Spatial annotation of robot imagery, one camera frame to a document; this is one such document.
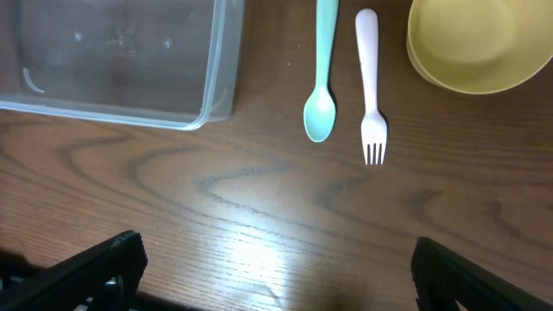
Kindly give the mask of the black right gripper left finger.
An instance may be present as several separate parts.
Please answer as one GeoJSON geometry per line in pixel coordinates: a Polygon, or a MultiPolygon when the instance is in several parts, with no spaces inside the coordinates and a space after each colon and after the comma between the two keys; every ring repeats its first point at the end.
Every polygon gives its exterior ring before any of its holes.
{"type": "Polygon", "coordinates": [[[129,230],[1,292],[2,310],[129,310],[148,264],[142,237],[129,230]]]}

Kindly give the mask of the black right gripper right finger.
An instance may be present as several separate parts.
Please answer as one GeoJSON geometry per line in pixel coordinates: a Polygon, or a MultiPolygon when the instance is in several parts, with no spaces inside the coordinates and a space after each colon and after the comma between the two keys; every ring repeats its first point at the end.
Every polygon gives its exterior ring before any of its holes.
{"type": "Polygon", "coordinates": [[[420,237],[410,263],[420,311],[552,311],[552,305],[431,238],[420,237]]]}

